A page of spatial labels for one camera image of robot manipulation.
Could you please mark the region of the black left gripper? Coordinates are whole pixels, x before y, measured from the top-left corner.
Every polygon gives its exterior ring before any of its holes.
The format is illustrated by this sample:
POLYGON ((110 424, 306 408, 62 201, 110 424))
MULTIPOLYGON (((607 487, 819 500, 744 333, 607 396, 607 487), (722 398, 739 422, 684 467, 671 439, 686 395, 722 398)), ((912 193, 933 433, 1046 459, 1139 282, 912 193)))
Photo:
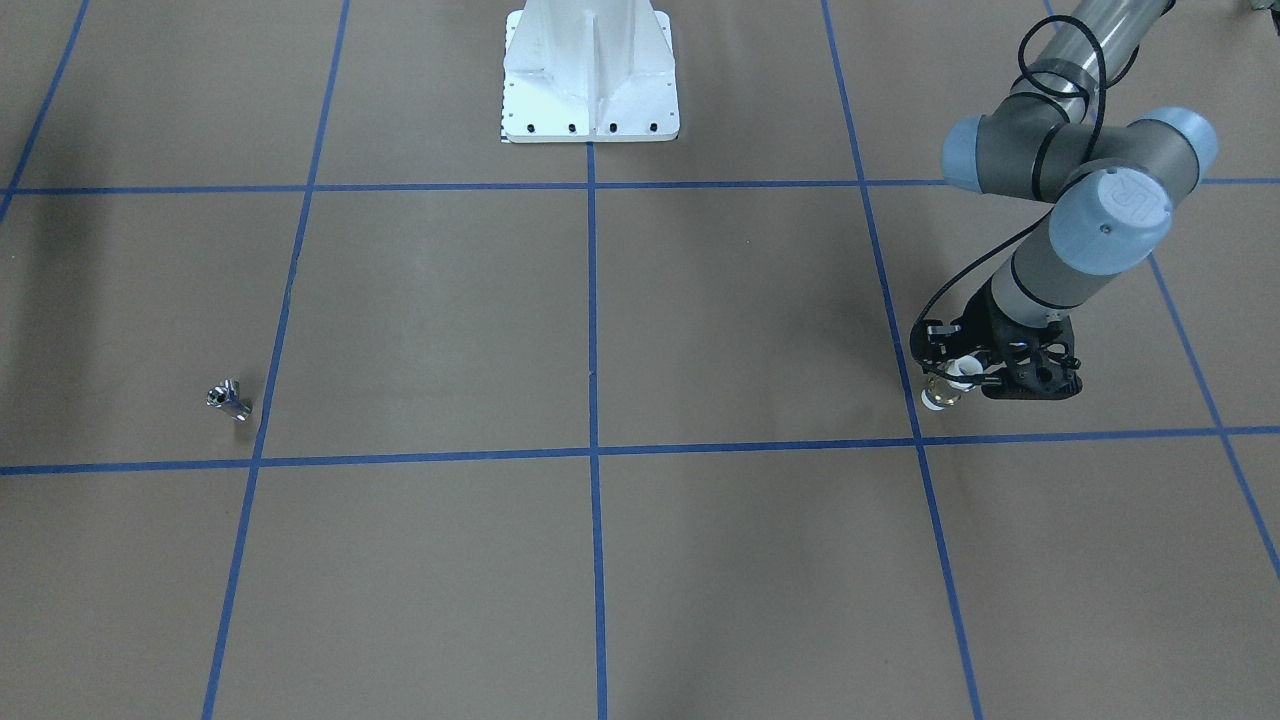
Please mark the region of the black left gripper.
POLYGON ((1066 400, 1083 380, 1068 318, 1023 325, 1001 310, 989 290, 978 291, 950 323, 923 319, 922 370, 992 400, 1066 400), (986 374, 977 377, 977 357, 986 374))

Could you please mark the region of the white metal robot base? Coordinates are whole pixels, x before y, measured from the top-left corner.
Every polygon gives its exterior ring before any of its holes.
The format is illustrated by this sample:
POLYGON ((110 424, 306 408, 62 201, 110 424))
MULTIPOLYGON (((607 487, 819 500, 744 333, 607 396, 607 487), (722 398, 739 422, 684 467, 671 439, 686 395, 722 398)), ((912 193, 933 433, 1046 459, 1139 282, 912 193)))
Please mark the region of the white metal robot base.
POLYGON ((649 1, 527 1, 504 20, 500 140, 641 143, 680 136, 671 18, 649 1))

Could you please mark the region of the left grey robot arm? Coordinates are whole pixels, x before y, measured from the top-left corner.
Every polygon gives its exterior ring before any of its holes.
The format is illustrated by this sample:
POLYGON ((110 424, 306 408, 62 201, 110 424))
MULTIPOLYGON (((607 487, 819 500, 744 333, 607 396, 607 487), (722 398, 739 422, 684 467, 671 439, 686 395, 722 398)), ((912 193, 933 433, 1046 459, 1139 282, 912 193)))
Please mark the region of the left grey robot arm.
POLYGON ((1039 401, 1082 391, 1073 313, 1155 251, 1219 154, 1213 127, 1185 108, 1105 122, 1110 90, 1171 9, 1083 1, 1051 15, 1053 37, 1033 61, 1018 55, 1002 102, 948 132, 940 152, 947 184, 1048 209, 996 249, 1002 264, 959 316, 940 322, 923 310, 914 322, 925 407, 945 410, 973 389, 1039 401))

